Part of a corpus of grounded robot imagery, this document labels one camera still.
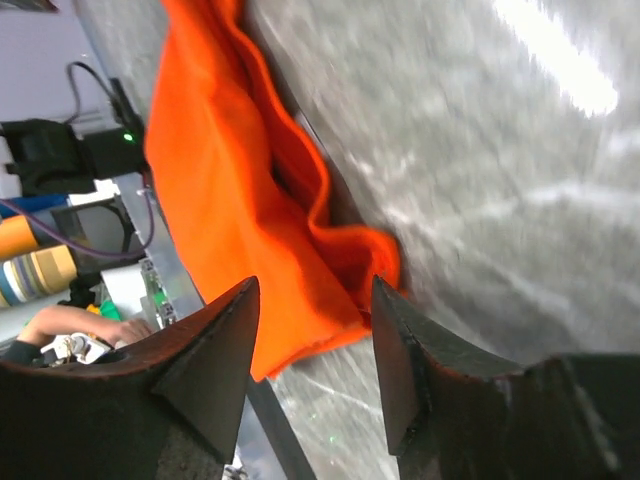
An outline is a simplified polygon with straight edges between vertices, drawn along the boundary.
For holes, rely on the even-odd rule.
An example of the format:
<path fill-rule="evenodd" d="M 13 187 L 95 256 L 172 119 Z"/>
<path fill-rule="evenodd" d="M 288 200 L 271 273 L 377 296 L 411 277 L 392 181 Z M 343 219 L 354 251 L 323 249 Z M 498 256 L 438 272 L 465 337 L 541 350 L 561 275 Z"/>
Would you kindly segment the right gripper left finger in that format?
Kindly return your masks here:
<path fill-rule="evenodd" d="M 250 277 L 90 365 L 1 365 L 5 479 L 195 479 L 233 461 L 260 315 Z"/>

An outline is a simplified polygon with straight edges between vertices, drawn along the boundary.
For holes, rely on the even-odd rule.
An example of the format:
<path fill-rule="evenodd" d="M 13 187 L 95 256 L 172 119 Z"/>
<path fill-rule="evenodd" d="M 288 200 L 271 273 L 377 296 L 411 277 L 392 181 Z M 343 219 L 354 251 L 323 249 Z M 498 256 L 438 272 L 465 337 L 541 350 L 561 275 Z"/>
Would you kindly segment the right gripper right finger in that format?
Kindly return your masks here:
<path fill-rule="evenodd" d="M 404 479 L 635 479 L 639 358 L 521 366 L 422 315 L 384 279 L 371 326 L 386 442 Z"/>

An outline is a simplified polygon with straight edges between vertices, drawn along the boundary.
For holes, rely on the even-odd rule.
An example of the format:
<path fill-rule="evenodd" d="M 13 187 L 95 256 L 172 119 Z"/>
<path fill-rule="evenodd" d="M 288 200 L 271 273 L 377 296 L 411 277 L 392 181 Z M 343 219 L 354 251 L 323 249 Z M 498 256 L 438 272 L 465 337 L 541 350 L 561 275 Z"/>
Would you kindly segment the orange t shirt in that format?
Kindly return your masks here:
<path fill-rule="evenodd" d="M 181 262 L 212 301 L 256 277 L 255 380 L 365 338 L 395 239 L 330 218 L 332 182 L 283 106 L 240 1 L 168 1 L 146 156 Z"/>

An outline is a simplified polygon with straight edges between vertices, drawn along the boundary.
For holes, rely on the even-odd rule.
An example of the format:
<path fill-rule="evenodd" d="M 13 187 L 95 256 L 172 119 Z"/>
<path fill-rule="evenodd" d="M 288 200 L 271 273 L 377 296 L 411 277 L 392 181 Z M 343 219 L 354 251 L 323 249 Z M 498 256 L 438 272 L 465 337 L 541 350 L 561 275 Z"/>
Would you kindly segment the person forearm in background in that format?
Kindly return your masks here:
<path fill-rule="evenodd" d="M 84 333 L 105 340 L 116 347 L 130 345 L 153 334 L 149 323 L 143 319 L 123 322 L 102 317 L 76 307 L 52 305 L 38 312 L 24 327 L 17 339 L 43 347 L 60 335 Z"/>

